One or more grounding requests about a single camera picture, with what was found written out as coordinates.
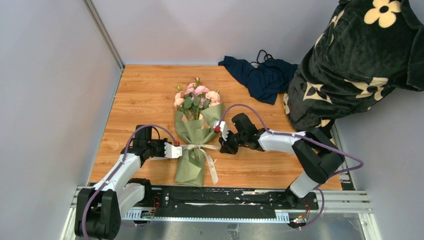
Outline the cream printed ribbon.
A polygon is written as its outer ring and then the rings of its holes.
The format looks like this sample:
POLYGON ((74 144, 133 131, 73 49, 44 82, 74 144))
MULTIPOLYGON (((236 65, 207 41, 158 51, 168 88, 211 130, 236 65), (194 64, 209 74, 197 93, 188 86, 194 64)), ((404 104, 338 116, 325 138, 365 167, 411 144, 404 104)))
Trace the cream printed ribbon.
MULTIPOLYGON (((174 181, 180 185, 203 187, 205 165, 208 166, 212 184, 219 182, 215 160, 206 152, 209 150, 219 150, 220 148, 210 144, 183 144, 181 145, 182 156, 177 159, 177 170, 174 181)), ((151 160, 164 160, 170 158, 156 158, 151 160)))

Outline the fake rose stem one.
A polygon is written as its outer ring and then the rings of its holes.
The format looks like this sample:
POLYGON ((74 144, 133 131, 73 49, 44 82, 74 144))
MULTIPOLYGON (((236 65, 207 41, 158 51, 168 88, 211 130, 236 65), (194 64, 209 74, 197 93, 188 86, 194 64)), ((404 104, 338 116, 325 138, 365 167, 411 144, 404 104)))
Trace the fake rose stem one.
POLYGON ((222 103, 221 96, 218 91, 210 90, 205 93, 205 98, 208 107, 214 107, 222 103))

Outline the wrapping paper sheet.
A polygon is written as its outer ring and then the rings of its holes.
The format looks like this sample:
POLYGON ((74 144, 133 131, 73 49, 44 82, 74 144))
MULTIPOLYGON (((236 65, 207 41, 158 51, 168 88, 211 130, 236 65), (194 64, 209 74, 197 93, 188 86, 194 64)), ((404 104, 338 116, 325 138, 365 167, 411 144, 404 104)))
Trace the wrapping paper sheet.
POLYGON ((188 120, 181 111, 175 113, 175 130, 183 141, 182 156, 178 158, 174 179, 177 184, 203 187, 205 165, 208 166, 212 183, 218 183, 215 162, 206 149, 220 149, 209 142, 216 136, 214 124, 220 120, 222 112, 223 107, 218 104, 200 111, 197 120, 188 120))

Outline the fake rose stem two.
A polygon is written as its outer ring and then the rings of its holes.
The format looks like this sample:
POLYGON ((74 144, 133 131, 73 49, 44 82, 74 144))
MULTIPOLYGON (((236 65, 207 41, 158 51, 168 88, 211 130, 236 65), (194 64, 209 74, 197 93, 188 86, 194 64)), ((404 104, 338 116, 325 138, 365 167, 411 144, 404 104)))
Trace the fake rose stem two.
POLYGON ((177 93, 174 96, 174 103, 173 103, 173 106, 175 108, 182 106, 182 104, 185 101, 185 95, 186 95, 186 92, 183 90, 183 88, 178 86, 177 93))

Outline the fake rose stem three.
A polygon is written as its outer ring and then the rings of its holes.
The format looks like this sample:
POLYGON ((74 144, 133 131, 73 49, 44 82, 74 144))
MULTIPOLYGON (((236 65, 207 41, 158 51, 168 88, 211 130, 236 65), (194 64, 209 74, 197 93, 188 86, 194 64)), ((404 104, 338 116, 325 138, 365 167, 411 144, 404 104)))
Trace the fake rose stem three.
POLYGON ((206 86, 201 84, 198 77, 187 86, 182 102, 182 112, 189 121, 198 120, 201 111, 209 108, 211 101, 207 97, 209 91, 206 86))

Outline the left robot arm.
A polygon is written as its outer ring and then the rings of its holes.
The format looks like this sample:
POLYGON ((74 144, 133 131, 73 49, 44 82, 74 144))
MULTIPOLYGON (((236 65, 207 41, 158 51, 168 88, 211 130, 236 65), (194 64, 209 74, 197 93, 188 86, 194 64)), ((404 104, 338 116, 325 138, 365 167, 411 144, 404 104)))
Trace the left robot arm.
POLYGON ((152 138, 157 124, 137 125, 112 169, 95 185, 83 188, 77 195, 74 233, 87 240, 113 240, 122 218, 135 205, 159 206, 152 184, 133 175, 150 158, 177 159, 183 149, 174 136, 152 138))

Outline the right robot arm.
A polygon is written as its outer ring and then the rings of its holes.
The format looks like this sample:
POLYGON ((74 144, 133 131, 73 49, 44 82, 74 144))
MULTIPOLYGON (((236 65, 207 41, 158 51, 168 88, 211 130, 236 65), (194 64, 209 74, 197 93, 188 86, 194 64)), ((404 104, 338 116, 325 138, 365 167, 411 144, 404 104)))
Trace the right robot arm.
POLYGON ((286 204, 298 209, 306 195, 327 180, 344 163, 345 157, 330 139, 317 128, 300 132, 281 132, 267 127, 257 128, 245 113, 231 120, 236 132, 225 121, 213 125, 220 134, 220 152, 235 155, 240 147, 260 152, 284 152, 297 157, 302 173, 285 190, 286 204))

